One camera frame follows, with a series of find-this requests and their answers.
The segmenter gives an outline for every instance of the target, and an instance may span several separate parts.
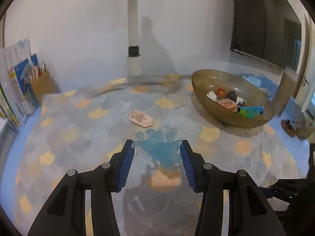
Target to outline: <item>white pipe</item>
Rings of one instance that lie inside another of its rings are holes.
[[[138,0],[128,0],[128,39],[129,47],[139,46]],[[143,75],[140,55],[127,57],[128,75]]]
[[[138,0],[128,0],[128,37],[129,46],[139,46]]]

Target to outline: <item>black ball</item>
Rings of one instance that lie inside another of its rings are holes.
[[[226,95],[226,98],[229,98],[230,100],[236,102],[236,99],[237,99],[237,94],[235,91],[230,91],[227,95]]]

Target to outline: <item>cardboard pencil cup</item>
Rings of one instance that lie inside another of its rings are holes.
[[[40,106],[42,106],[43,95],[56,93],[56,88],[48,71],[44,72],[41,77],[31,81],[31,87]]]

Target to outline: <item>white wall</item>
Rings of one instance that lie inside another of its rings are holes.
[[[301,3],[289,2],[298,14]],[[229,50],[233,0],[139,0],[139,14],[145,74],[214,68],[281,80],[268,64]],[[26,37],[62,91],[127,75],[127,0],[15,0],[6,15],[5,45]]]

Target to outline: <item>book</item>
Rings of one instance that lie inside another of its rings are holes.
[[[20,104],[11,84],[5,63],[4,52],[0,52],[0,85],[2,87],[3,95],[6,98],[7,103],[12,109],[15,117],[17,118],[19,125],[23,125],[26,119],[26,113],[23,112],[24,109],[22,104]]]
[[[14,72],[15,66],[28,59],[28,57],[31,55],[30,41],[29,39],[21,40],[20,42],[5,48],[3,52],[5,56],[5,65],[9,73],[11,84],[22,108],[22,112],[23,114],[31,115],[33,110],[30,109],[28,103],[22,95]]]
[[[0,85],[0,106],[1,106],[3,114],[5,115],[6,118],[8,118],[12,122],[14,127],[19,127],[19,121],[17,120],[11,107],[9,106],[1,85]]]
[[[36,54],[31,56],[31,60],[34,66],[38,66]],[[29,114],[33,114],[33,112],[39,107],[39,104],[30,85],[30,69],[28,59],[22,61],[12,68],[10,74],[12,79],[15,81],[15,85],[24,104],[27,106]]]
[[[0,117],[7,118],[7,116],[4,114],[4,111],[2,110],[2,107],[0,107]]]

